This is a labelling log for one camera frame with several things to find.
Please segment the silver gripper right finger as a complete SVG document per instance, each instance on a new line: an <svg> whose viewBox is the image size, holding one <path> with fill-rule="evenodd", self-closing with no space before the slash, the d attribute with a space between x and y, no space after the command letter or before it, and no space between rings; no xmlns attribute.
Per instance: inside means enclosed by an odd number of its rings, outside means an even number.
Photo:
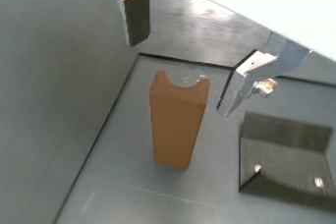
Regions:
<svg viewBox="0 0 336 224"><path fill-rule="evenodd" d="M265 47L243 58L234 67L217 110L227 117L254 94L267 97L275 88L273 78L295 70L313 50L273 32Z"/></svg>

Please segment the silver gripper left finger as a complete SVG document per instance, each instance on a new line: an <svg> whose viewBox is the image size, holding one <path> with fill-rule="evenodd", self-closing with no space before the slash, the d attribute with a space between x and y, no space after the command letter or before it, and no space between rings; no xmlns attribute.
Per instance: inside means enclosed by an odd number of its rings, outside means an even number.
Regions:
<svg viewBox="0 0 336 224"><path fill-rule="evenodd" d="M150 0L119 0L119 6L126 24L126 41L130 46L137 46L150 37Z"/></svg>

